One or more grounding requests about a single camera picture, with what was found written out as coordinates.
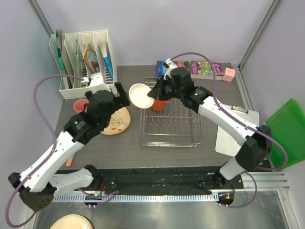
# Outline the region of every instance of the gray wall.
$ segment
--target gray wall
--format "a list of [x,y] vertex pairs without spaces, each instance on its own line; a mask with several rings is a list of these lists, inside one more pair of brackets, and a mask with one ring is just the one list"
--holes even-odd
[[213,61],[239,63],[272,0],[37,2],[53,30],[109,29],[117,64],[142,65],[182,52],[201,52]]
[[[35,83],[58,73],[48,37],[26,0],[4,1],[0,7],[0,227],[9,228],[4,209],[13,188],[7,180],[11,172],[29,167],[51,144],[51,135],[34,108]],[[62,105],[59,81],[50,80],[39,90],[39,103],[55,127]],[[10,218],[24,219],[26,208],[14,199]]]
[[[290,98],[305,111],[305,1],[284,0],[244,67],[260,122]],[[304,215],[305,162],[285,169],[299,212]],[[305,228],[305,218],[300,219]]]

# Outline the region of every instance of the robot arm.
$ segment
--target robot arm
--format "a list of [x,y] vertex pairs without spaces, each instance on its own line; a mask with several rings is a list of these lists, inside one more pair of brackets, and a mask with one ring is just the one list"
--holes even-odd
[[[215,104],[210,91],[204,87],[194,86],[191,75],[185,68],[175,66],[170,59],[164,63],[164,66],[167,68],[165,76],[159,77],[148,96],[159,100],[180,99],[185,107],[211,119],[235,139],[241,149],[220,168],[219,173],[224,180],[231,180],[245,170],[253,171],[271,152],[271,142],[228,117]],[[271,135],[271,130],[267,126],[257,127],[225,106],[222,106],[222,109],[246,126],[258,129],[268,136]]]
[[[57,145],[49,160],[43,164],[19,190],[20,198],[33,211],[45,208],[59,194],[80,187],[98,188],[102,177],[92,165],[58,177],[52,177],[64,162],[80,150],[93,137],[99,135],[109,125],[111,115],[122,107],[129,106],[127,93],[121,83],[115,83],[120,96],[114,96],[103,82],[100,73],[83,82],[90,83],[85,93],[89,103],[87,111],[72,116],[57,138]],[[12,173],[10,183],[16,188],[50,153],[52,146],[28,169],[22,173]]]

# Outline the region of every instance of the pink cube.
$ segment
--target pink cube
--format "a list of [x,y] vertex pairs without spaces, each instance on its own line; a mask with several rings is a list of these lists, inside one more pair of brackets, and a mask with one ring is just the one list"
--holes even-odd
[[235,70],[231,68],[225,68],[222,80],[231,82],[235,77]]

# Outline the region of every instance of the beige plate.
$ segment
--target beige plate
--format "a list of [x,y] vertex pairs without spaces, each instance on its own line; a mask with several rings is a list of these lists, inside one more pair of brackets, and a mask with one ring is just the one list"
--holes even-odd
[[117,135],[129,127],[130,124],[130,114],[126,107],[114,112],[111,115],[110,124],[107,128],[101,132],[103,135]]
[[72,214],[57,220],[50,229],[92,229],[92,225],[85,217]]

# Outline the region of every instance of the white clipboard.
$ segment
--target white clipboard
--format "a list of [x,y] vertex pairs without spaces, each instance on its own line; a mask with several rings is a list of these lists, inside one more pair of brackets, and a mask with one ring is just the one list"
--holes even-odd
[[[259,114],[257,111],[250,111],[236,106],[228,106],[238,116],[255,125],[259,124]],[[235,156],[241,147],[237,142],[221,127],[218,127],[215,151],[220,154]]]

